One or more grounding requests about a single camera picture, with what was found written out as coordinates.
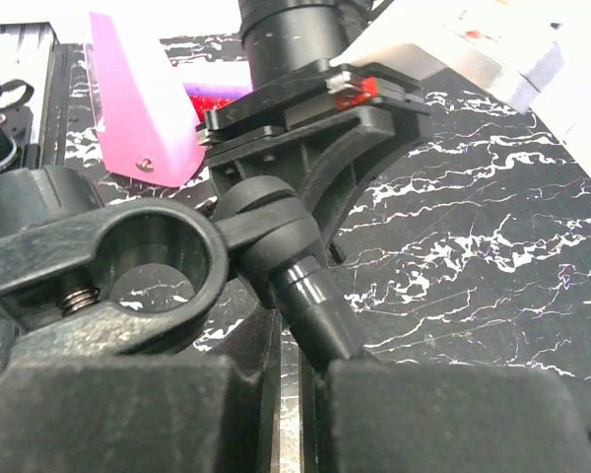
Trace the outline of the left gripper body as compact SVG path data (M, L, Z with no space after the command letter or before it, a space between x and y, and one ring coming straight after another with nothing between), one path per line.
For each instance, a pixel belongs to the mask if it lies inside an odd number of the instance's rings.
M196 128L201 145L225 143L266 125L285 127L286 111L302 103L329 101L333 109L346 109L391 102L426 112L418 81L382 60L331 63L381 14L372 2L241 1L238 8L252 90L205 111Z

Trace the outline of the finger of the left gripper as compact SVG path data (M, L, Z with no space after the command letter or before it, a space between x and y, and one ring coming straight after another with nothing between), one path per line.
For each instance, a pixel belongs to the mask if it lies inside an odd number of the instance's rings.
M250 208L265 176L286 182L330 242L369 183L422 143L422 113L397 105L344 110L206 114L206 165L218 195L215 220Z

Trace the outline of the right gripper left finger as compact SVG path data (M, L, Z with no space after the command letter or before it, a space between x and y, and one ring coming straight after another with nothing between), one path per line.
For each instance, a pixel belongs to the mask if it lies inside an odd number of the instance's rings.
M267 472L281 324L206 353L29 359L0 376L0 472Z

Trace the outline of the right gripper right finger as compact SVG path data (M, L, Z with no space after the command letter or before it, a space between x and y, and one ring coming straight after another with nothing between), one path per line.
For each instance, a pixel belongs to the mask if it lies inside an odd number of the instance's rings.
M333 363L323 472L591 472L591 382L543 370Z

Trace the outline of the red glitter microphone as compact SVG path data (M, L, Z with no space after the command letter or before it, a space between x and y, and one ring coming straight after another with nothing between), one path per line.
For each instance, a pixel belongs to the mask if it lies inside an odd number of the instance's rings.
M199 95L191 95L189 98L201 123L205 121L205 113L207 111L219 109L234 101L234 99L229 98L217 98Z

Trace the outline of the purple microphone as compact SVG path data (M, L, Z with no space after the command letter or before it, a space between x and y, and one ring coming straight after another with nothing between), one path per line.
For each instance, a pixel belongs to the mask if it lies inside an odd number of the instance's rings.
M250 85L184 83L183 87L188 96L230 100L237 100L252 91Z

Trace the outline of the black tripod stand pink mic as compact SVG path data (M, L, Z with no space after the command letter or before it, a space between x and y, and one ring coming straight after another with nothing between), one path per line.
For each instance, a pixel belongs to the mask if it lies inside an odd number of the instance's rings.
M112 302L116 281L147 264L182 273L190 300L153 313ZM317 223L276 177L239 183L206 217L162 198L106 206L72 169L0 175L0 317L24 331L17 359L176 351L202 332L233 278L280 311L315 369L363 354Z

